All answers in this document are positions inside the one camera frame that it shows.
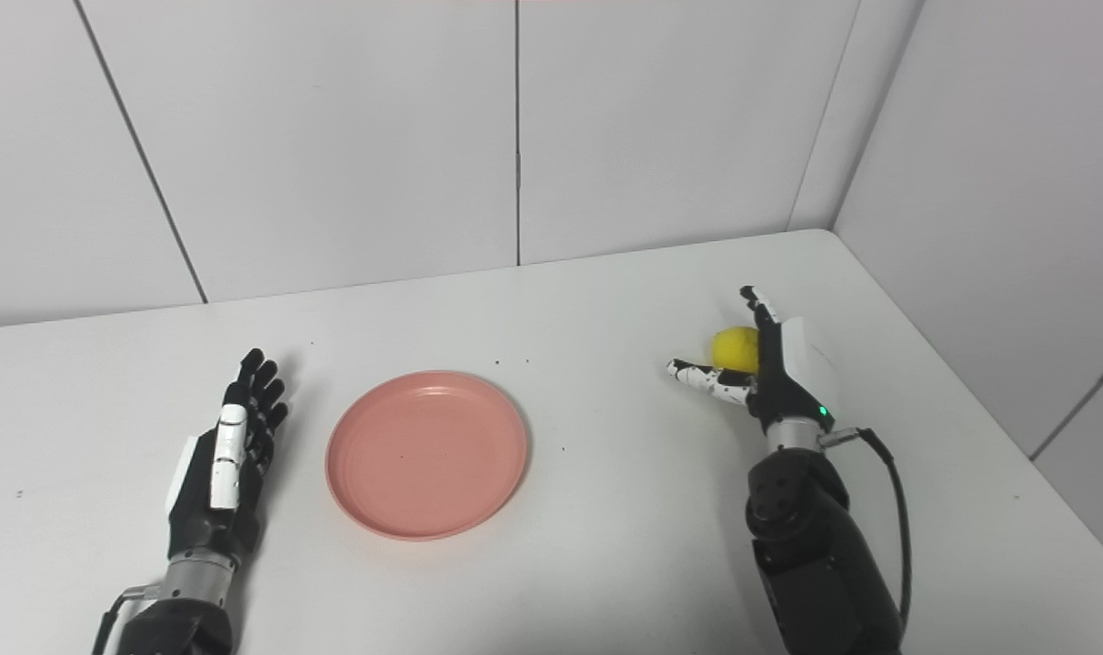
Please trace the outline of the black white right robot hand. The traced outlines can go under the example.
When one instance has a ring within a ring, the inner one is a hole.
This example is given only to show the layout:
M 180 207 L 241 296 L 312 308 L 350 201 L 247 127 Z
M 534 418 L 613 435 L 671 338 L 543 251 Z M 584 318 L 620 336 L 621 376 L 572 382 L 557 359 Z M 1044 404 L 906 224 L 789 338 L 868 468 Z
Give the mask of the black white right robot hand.
M 743 286 L 739 294 L 754 315 L 756 371 L 670 359 L 667 374 L 722 402 L 746 407 L 763 430 L 804 419 L 828 434 L 837 423 L 839 376 L 822 344 L 822 331 L 805 316 L 781 319 L 754 286 Z

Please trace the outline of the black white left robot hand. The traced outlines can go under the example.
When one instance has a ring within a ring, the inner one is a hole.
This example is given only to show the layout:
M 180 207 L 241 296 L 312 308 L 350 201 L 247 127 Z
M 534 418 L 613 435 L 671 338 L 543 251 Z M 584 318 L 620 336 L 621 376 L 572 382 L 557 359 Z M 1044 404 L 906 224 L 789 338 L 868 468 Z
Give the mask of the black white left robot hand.
M 216 423 L 189 437 L 167 497 L 167 555 L 207 549 L 235 562 L 256 550 L 259 505 L 289 414 L 276 361 L 251 348 L 228 383 Z

